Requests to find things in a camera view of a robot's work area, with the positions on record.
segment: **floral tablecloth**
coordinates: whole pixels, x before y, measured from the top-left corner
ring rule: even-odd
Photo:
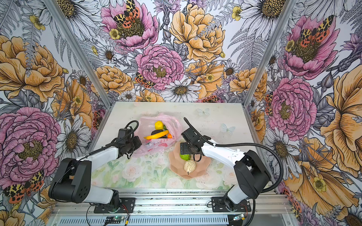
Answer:
[[[92,185],[109,188],[177,188],[177,189],[229,189],[237,183],[234,169],[215,159],[203,176],[183,179],[169,168],[168,154],[163,153],[127,159],[123,156],[104,164],[92,173]]]

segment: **metal post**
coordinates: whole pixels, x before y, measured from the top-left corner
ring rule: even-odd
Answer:
[[[63,33],[63,37],[67,40],[70,47],[73,49],[73,52],[78,57],[78,60],[83,65],[85,72],[89,76],[94,87],[98,91],[99,96],[101,97],[106,109],[109,109],[112,105],[110,99],[107,96],[107,93],[104,91],[101,83],[99,82],[98,77],[96,76],[88,58],[86,57],[82,47],[80,46],[77,37],[74,32],[70,29],[70,24],[65,18],[62,10],[60,9],[57,0],[46,0],[43,1],[46,8],[49,10],[53,19],[56,22],[58,29]]]
[[[257,71],[255,73],[254,79],[251,82],[250,88],[244,99],[244,102],[243,102],[244,106],[248,105],[248,103],[251,100],[251,97],[254,95],[256,87],[258,86],[258,83],[260,82],[261,77],[263,76],[265,67],[266,67],[270,57],[273,54],[273,49],[277,45],[280,34],[283,32],[285,26],[288,23],[288,20],[293,12],[295,4],[296,4],[296,0],[286,0],[283,10],[281,12],[281,16],[279,17],[279,20],[277,22],[277,27],[275,28],[275,30],[273,31],[273,33],[270,36],[268,45],[264,51],[263,57],[261,58],[261,61],[259,63]]]

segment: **peach-colored bowl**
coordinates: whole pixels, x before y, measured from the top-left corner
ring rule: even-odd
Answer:
[[[175,149],[168,154],[168,158],[170,159],[171,170],[186,180],[190,180],[194,177],[204,175],[206,172],[206,168],[211,163],[211,159],[209,157],[202,156],[199,162],[195,162],[195,170],[192,173],[187,174],[187,172],[184,170],[184,165],[186,161],[180,157],[180,142],[176,143]]]

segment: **green lime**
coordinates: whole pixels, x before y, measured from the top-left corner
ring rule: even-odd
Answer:
[[[191,159],[191,156],[190,155],[180,155],[180,157],[183,159],[183,160],[190,160]]]

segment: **transparent plastic bag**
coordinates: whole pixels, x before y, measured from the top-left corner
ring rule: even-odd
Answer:
[[[172,138],[159,138],[146,140],[144,137],[150,136],[152,131],[155,130],[155,123],[157,121],[163,122],[166,126]],[[155,152],[161,152],[166,147],[171,146],[177,141],[181,135],[182,126],[179,121],[172,116],[159,114],[156,117],[141,117],[139,119],[139,126],[135,132],[135,136],[138,136],[142,142],[141,147],[139,147],[132,156],[141,157],[146,154],[152,154]]]

